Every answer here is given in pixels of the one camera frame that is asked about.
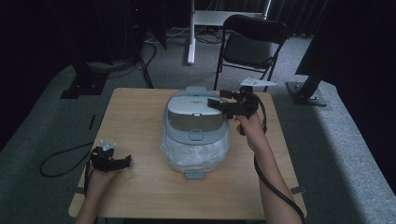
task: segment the plastic bag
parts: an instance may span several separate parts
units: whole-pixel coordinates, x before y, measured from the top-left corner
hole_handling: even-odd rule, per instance
[[[168,163],[181,173],[199,173],[213,170],[225,159],[231,144],[230,130],[215,143],[186,145],[172,139],[163,129],[161,150]]]

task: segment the folding chair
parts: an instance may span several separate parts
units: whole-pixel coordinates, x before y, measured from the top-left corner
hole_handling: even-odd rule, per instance
[[[233,33],[226,40],[226,33]],[[271,80],[277,56],[288,38],[288,28],[277,21],[266,21],[243,15],[232,15],[223,24],[218,69],[214,90],[218,86],[222,66],[262,73]]]

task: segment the white desk leg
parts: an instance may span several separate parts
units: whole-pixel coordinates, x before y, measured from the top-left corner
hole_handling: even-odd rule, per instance
[[[195,1],[191,0],[191,25],[190,25],[190,47],[189,47],[189,59],[187,60],[188,64],[194,64],[195,57],[195,22],[194,22],[194,9]]]

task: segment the gray carpet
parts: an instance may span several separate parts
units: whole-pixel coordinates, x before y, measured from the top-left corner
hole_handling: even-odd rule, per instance
[[[201,38],[216,40],[213,36]],[[307,223],[396,223],[396,198],[377,168],[359,130],[348,115],[336,88],[319,85],[326,107],[295,105],[285,82],[305,81],[295,76],[310,39],[290,38],[280,52],[270,87],[291,160],[301,186],[307,189],[304,201]],[[168,40],[168,50],[154,43],[157,54],[148,67],[157,89],[185,89],[204,86],[212,89],[219,45],[197,41],[195,64],[186,65],[188,40]],[[154,48],[143,48],[146,62]],[[48,85],[29,117],[0,154],[0,223],[73,223],[68,215],[74,187],[83,164],[67,175],[47,178],[38,172],[50,154],[92,142],[111,93],[118,87],[146,88],[141,66],[110,74],[102,95],[61,100],[75,72],[66,67]],[[218,89],[237,91],[244,77],[257,77],[241,70],[225,68]],[[47,173],[67,170],[90,147],[50,160]],[[109,223],[122,223],[110,219]]]

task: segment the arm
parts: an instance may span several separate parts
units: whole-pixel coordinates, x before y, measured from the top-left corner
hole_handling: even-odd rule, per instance
[[[247,137],[247,143],[253,150],[260,170],[266,179],[280,192],[294,201],[279,171],[274,153],[262,131],[260,118],[257,113],[252,115],[249,119],[245,116],[237,116],[236,119],[238,119],[243,126]],[[294,209],[268,189],[262,181],[260,181],[260,191],[262,196],[262,208],[267,223],[302,223],[299,215]]]
[[[90,168],[90,180],[87,190],[87,195],[85,196],[84,203],[82,204],[78,216],[76,219],[76,224],[79,223],[93,223],[97,216],[98,204],[113,180],[120,171],[110,171],[108,173],[103,173],[101,171],[95,171]]]

